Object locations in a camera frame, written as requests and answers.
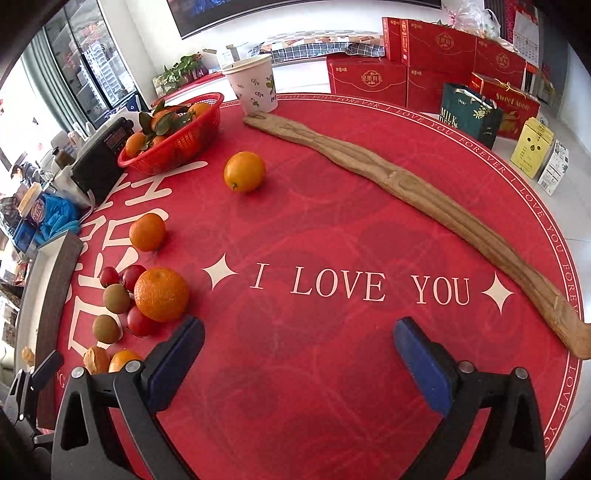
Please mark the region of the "tan walnut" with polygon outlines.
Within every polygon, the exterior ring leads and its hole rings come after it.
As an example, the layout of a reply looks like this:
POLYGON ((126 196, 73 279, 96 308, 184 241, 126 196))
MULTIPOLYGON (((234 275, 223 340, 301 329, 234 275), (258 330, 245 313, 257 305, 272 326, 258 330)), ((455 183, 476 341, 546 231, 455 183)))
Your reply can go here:
POLYGON ((104 374, 108 372, 110 357, 102 347, 91 346, 83 355, 83 364, 91 375, 104 374))

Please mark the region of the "red cherry tomato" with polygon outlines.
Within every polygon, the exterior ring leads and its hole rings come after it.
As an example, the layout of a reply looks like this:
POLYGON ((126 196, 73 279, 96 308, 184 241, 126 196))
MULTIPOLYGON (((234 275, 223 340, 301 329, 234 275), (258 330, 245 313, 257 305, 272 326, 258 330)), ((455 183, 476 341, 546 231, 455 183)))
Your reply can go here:
POLYGON ((101 270, 98 279, 103 288, 120 283, 119 273, 111 266, 104 267, 101 270))
POLYGON ((126 322, 128 330, 139 338, 151 336, 159 330, 159 324, 142 314, 137 306, 129 310, 126 322))
POLYGON ((139 264, 133 264, 125 268, 119 274, 121 285, 128 291, 132 292, 138 278, 146 271, 146 268, 139 264))

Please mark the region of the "brown-green longan fruit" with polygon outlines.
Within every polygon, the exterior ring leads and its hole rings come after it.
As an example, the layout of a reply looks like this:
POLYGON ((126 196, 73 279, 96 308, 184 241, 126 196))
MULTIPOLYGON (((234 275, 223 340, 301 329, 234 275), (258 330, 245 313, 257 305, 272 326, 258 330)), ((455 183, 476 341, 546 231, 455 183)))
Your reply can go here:
POLYGON ((92 333, 98 342, 116 343, 121 338, 121 329, 117 321, 110 315, 99 315, 92 323, 92 333))
POLYGON ((103 304, 114 314, 124 314, 131 308, 131 297, 123 285, 111 284, 104 289, 103 304))

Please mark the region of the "large orange tangerine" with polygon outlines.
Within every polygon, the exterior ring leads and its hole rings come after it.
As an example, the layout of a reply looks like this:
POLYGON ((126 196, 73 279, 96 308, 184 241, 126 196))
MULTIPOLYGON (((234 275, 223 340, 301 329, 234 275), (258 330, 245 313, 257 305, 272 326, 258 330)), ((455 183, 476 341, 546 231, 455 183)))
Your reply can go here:
POLYGON ((135 305, 147 318, 166 323, 179 319, 186 311, 190 289, 183 276, 169 268, 143 272, 133 288, 135 305))

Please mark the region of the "small orange tangerine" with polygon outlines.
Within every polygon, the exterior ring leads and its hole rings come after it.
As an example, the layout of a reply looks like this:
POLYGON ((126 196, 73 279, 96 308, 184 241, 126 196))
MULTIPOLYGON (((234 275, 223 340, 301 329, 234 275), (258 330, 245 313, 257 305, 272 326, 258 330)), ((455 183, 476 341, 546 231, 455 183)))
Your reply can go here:
POLYGON ((129 227, 128 238, 133 247, 141 252, 157 250, 166 235, 164 220, 155 213, 142 215, 129 227))

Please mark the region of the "yellow-orange round orange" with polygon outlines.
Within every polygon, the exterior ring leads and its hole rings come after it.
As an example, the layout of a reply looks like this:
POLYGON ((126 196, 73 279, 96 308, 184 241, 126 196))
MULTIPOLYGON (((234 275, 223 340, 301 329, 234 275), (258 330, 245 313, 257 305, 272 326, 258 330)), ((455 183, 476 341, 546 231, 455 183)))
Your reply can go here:
POLYGON ((238 152, 229 158, 223 170, 224 183, 232 192, 256 190, 266 178, 266 163, 253 152, 238 152))

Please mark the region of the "grey white gift tray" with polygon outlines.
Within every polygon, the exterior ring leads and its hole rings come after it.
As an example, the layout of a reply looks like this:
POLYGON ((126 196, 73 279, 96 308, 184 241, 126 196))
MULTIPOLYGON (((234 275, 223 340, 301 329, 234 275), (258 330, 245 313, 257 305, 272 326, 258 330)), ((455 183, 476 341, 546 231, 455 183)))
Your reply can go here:
POLYGON ((63 232, 36 250, 27 274, 16 321, 14 370, 27 371, 21 352, 29 347, 39 365, 57 349, 63 307, 83 243, 63 232))

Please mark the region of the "blue plastic bag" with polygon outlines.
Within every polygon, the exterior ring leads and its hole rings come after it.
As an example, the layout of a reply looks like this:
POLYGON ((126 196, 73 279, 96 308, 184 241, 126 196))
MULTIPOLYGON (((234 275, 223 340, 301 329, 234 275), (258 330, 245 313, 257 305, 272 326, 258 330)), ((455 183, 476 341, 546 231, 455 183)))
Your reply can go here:
POLYGON ((70 200, 55 195, 41 193, 30 215, 37 224, 34 235, 37 245, 66 231, 78 235, 81 229, 78 207, 70 200))

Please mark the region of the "red round table mat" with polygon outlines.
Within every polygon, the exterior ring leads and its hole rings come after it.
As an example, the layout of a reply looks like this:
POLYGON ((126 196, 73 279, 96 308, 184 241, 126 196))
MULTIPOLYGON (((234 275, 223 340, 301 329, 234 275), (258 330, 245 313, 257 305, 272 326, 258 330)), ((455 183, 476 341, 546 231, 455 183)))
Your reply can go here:
POLYGON ((518 285, 440 224, 318 152, 246 126, 221 106, 214 143, 153 176, 126 172, 82 226, 86 248, 58 337, 55 391, 94 343, 102 268, 178 272, 204 348, 160 422, 203 479, 396 479, 439 423, 394 348, 411 316, 458 360, 525 368, 552 451, 579 387, 581 362, 518 285), (238 152, 266 163, 256 190, 232 192, 238 152), (165 222, 160 247, 128 232, 165 222))

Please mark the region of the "milk tea cup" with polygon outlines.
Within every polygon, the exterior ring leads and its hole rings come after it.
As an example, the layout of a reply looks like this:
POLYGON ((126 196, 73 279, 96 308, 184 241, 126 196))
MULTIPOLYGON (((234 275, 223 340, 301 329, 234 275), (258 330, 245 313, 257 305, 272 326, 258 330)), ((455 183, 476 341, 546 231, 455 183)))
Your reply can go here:
POLYGON ((25 222, 36 229, 40 228, 47 213, 43 188, 40 183, 34 182, 29 187, 18 205, 18 211, 25 222))

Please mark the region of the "black portable radio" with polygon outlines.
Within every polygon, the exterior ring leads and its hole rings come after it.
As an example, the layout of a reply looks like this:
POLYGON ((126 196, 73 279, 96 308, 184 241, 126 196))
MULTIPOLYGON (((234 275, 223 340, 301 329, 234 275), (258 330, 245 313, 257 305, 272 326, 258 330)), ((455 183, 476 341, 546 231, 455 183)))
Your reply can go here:
POLYGON ((94 206, 99 206, 120 179, 118 156, 134 133, 133 121, 123 117, 107 120, 77 155, 71 179, 94 206))

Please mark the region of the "red plastic fruit basket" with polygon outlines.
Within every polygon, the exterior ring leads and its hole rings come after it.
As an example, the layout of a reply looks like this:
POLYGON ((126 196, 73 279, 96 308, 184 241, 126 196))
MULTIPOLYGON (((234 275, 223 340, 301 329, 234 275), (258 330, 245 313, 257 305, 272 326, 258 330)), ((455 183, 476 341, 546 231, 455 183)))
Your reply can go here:
POLYGON ((139 130, 128 138, 118 166, 155 175, 190 163, 216 139, 223 101, 214 92, 178 105, 161 100, 152 111, 140 111, 139 130))

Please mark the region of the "white small carton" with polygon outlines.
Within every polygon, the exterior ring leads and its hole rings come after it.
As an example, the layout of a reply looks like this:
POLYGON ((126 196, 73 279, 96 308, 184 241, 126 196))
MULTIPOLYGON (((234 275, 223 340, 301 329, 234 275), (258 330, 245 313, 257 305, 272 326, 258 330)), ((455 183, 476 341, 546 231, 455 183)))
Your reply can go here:
POLYGON ((552 196, 569 167, 569 150, 559 140, 555 140, 550 155, 538 178, 538 185, 552 196))

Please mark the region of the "yellow carton box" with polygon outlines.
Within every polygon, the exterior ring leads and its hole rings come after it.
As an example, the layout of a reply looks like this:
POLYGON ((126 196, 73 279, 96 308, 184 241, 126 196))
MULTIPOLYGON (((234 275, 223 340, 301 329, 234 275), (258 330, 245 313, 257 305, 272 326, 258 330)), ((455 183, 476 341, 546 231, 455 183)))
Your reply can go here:
POLYGON ((537 118, 529 118, 522 129, 510 161, 534 179, 554 141, 554 133, 537 118))

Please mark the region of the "dark green milk bag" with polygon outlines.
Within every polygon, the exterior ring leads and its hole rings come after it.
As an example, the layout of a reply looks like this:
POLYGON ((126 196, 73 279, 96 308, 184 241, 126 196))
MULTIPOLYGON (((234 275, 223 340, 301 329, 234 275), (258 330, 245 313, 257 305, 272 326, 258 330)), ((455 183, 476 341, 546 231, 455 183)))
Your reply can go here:
POLYGON ((486 99, 464 85, 444 85, 440 122, 493 149, 502 118, 503 111, 493 100, 486 99))

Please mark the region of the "red sweet apple box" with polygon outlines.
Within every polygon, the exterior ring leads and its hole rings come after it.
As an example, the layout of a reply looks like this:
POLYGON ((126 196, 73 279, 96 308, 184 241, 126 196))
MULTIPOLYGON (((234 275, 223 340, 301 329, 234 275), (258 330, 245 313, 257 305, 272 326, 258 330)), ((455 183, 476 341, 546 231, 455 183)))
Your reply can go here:
POLYGON ((498 79, 472 73, 469 86, 488 100, 496 103, 503 112, 498 135, 517 140, 525 122, 536 118, 540 102, 532 95, 498 79))

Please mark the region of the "green potted plant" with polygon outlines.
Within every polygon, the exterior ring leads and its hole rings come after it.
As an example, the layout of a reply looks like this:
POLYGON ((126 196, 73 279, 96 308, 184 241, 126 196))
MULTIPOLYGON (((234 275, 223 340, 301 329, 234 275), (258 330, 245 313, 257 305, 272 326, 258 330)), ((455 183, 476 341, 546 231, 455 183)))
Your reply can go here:
POLYGON ((152 84, 156 95, 161 97, 208 74, 200 54, 185 55, 170 68, 164 66, 163 72, 152 79, 152 84))

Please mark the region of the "red gift box front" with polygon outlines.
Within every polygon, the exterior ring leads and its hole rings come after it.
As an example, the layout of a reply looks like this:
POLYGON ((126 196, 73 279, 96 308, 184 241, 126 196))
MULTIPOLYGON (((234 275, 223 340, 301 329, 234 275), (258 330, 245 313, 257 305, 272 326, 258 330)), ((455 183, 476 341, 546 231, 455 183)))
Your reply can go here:
POLYGON ((327 57, 332 94, 406 106, 407 67, 385 57, 327 57))

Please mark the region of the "white floral paper cup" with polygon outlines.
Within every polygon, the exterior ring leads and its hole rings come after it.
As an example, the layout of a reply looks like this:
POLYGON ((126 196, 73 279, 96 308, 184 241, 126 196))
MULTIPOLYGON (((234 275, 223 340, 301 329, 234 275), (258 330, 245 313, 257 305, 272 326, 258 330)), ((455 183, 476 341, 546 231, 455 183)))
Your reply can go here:
POLYGON ((224 66, 222 74, 246 115, 276 110, 276 83, 270 54, 259 54, 224 66))

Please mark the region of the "red gift box stacked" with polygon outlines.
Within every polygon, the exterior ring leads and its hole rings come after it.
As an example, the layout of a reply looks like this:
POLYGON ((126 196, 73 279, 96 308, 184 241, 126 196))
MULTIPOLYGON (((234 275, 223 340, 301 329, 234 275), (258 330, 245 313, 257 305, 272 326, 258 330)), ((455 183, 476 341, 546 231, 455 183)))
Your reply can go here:
POLYGON ((383 17, 387 58, 412 69, 437 72, 473 71, 477 39, 446 25, 383 17))

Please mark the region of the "wall television screen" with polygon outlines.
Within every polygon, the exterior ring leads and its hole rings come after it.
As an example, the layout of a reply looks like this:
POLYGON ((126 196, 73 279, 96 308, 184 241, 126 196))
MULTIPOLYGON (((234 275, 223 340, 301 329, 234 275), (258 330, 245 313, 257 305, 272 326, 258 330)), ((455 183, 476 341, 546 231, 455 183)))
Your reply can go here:
POLYGON ((307 28, 378 28, 386 16, 438 20, 450 1, 168 1, 181 38, 217 30, 280 33, 307 28))

